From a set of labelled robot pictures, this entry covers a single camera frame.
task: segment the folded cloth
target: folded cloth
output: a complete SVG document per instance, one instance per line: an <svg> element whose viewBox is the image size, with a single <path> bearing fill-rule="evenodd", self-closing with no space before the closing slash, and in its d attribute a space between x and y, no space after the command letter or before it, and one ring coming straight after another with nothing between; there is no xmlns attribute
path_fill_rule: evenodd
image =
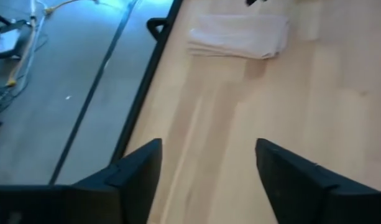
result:
<svg viewBox="0 0 381 224"><path fill-rule="evenodd" d="M188 50L194 55L265 59L287 44L288 19L283 16L210 15L191 29Z"/></svg>

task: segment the wooden table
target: wooden table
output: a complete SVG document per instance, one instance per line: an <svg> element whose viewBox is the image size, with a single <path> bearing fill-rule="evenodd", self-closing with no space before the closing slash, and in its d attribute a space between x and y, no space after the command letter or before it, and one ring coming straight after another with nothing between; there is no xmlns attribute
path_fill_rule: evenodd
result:
<svg viewBox="0 0 381 224"><path fill-rule="evenodd" d="M291 21L272 60L193 57L202 14ZM381 0L184 0L126 153L162 138L150 223L276 223L254 146L267 138L381 190Z"/></svg>

